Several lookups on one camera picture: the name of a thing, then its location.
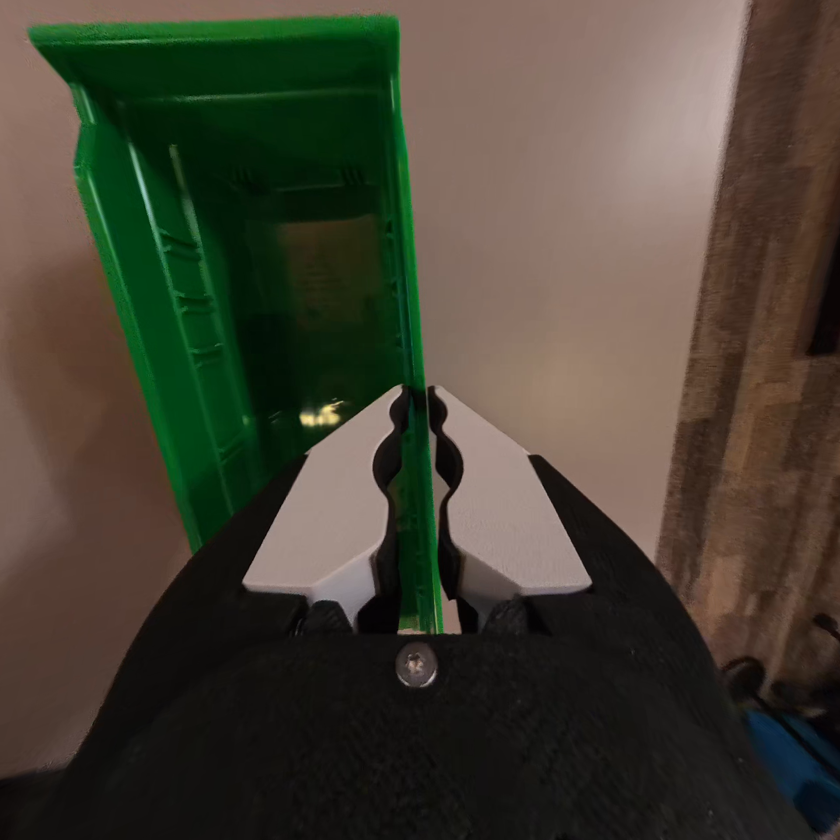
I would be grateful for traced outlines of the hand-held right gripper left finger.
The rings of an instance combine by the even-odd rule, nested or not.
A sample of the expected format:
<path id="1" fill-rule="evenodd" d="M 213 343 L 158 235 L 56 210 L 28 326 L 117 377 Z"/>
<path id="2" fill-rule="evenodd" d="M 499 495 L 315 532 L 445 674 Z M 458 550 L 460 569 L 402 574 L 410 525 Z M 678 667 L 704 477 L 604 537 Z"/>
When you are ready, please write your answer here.
<path id="1" fill-rule="evenodd" d="M 352 628 L 396 630 L 396 503 L 411 391 L 399 385 L 311 448 L 249 566 L 249 592 L 333 602 Z"/>

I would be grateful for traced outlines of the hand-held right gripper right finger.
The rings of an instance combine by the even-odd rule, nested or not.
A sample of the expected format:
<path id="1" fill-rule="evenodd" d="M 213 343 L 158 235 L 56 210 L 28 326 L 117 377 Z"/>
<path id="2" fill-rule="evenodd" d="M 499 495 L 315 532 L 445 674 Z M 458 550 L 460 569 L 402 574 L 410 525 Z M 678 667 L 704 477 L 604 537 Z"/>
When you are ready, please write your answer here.
<path id="1" fill-rule="evenodd" d="M 518 597 L 587 592 L 592 578 L 530 453 L 439 386 L 427 391 L 437 507 L 437 564 L 463 632 Z"/>

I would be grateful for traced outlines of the green plastic bin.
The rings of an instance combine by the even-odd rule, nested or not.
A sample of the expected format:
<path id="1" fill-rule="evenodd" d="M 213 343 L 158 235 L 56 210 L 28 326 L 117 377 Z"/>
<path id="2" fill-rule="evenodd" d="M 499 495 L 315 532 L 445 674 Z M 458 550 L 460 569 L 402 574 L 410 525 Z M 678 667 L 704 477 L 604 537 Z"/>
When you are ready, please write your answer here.
<path id="1" fill-rule="evenodd" d="M 395 385 L 401 626 L 442 632 L 411 180 L 390 15 L 33 27 L 194 550 Z"/>

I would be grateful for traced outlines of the blue plastic object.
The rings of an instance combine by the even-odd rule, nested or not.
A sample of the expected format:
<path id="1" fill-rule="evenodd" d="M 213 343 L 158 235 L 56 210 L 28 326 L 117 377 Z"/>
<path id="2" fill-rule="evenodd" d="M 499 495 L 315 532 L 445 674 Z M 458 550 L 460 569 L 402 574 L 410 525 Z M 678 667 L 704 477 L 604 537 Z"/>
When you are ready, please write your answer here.
<path id="1" fill-rule="evenodd" d="M 838 748 L 795 715 L 744 714 L 752 749 L 779 791 L 818 835 L 833 833 L 839 819 Z"/>

